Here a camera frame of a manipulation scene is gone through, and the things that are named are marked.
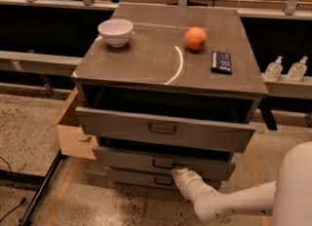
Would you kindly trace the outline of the white and yellow gripper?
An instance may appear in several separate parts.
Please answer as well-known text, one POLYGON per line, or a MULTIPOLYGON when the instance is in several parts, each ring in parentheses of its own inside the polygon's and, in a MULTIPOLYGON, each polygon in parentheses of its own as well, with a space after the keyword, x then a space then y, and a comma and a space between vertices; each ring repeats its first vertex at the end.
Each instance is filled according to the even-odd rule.
POLYGON ((171 170, 175 185, 182 196, 189 201, 195 201, 203 189, 203 179, 195 171, 188 168, 174 168, 171 170))

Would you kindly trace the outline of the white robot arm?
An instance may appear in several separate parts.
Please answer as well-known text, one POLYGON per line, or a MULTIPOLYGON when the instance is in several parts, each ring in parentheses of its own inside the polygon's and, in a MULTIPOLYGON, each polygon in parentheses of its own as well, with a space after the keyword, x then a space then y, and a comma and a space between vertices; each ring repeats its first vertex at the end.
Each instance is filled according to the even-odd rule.
POLYGON ((172 169, 182 196, 203 222, 234 215, 270 216, 272 226, 312 226, 312 142, 296 145, 283 158, 275 181, 222 194, 195 171, 172 169))

